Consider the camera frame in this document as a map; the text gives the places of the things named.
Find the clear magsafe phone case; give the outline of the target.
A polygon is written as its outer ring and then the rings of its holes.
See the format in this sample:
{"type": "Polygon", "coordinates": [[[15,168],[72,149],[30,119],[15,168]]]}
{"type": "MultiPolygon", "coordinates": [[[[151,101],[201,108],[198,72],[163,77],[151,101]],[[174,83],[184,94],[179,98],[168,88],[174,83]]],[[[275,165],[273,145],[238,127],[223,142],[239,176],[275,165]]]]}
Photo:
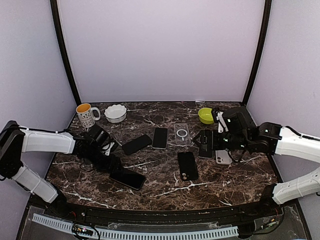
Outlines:
{"type": "Polygon", "coordinates": [[[188,146],[191,144],[191,137],[187,123],[175,123],[174,133],[177,145],[188,146]]]}

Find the white silicone phone case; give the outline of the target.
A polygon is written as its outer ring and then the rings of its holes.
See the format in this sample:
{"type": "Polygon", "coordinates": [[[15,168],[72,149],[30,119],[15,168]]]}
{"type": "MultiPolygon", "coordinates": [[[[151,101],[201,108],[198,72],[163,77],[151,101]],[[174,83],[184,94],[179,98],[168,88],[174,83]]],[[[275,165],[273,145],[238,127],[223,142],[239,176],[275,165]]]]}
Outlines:
{"type": "Polygon", "coordinates": [[[218,165],[230,165],[233,162],[227,150],[216,150],[215,160],[218,165]]]}

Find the black phone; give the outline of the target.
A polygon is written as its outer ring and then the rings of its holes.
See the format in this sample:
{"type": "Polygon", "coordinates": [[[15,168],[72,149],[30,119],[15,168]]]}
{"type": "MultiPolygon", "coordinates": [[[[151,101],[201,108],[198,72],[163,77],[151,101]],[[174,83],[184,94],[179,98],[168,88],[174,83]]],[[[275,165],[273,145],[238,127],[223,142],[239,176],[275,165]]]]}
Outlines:
{"type": "Polygon", "coordinates": [[[122,145],[122,150],[124,151],[124,153],[129,156],[132,155],[138,151],[140,151],[141,149],[149,146],[152,144],[152,139],[146,135],[143,134],[127,143],[125,143],[124,145],[122,145]]]}
{"type": "Polygon", "coordinates": [[[109,178],[136,191],[142,188],[146,180],[144,175],[127,168],[115,170],[109,175],[109,178]]]}

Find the black silicone phone case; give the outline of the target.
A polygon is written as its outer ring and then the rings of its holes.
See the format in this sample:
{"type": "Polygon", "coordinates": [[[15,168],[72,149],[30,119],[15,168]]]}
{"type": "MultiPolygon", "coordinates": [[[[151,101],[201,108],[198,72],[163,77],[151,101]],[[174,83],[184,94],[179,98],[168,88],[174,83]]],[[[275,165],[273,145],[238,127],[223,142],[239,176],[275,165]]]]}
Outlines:
{"type": "Polygon", "coordinates": [[[182,181],[194,181],[199,178],[196,160],[192,152],[179,152],[177,161],[182,181]]]}

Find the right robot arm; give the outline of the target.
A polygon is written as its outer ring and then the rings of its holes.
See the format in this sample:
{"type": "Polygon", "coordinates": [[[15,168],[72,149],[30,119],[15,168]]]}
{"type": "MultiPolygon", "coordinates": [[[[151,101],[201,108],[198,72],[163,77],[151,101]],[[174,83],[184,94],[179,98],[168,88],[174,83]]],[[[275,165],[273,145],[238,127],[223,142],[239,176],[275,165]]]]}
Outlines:
{"type": "MultiPolygon", "coordinates": [[[[199,156],[211,158],[216,151],[241,150],[242,152],[284,155],[318,163],[320,161],[320,139],[294,130],[290,126],[264,122],[256,125],[247,108],[233,107],[226,111],[210,109],[217,130],[201,130],[193,142],[199,149],[199,156]]],[[[281,205],[320,191],[320,170],[310,172],[296,179],[267,185],[255,213],[266,217],[281,205]]]]}

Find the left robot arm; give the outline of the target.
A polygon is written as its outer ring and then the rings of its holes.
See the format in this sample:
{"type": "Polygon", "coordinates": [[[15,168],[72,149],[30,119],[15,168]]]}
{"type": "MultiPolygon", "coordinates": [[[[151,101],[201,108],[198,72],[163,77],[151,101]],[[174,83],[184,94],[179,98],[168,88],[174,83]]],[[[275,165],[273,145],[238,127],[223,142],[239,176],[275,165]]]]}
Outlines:
{"type": "Polygon", "coordinates": [[[50,204],[60,218],[67,218],[70,206],[61,191],[31,170],[22,160],[23,154],[52,157],[56,153],[74,155],[89,161],[96,170],[112,173],[121,168],[119,157],[106,155],[101,147],[107,132],[99,126],[81,134],[68,130],[50,131],[29,128],[10,120],[0,132],[0,175],[15,181],[31,194],[50,204]]]}

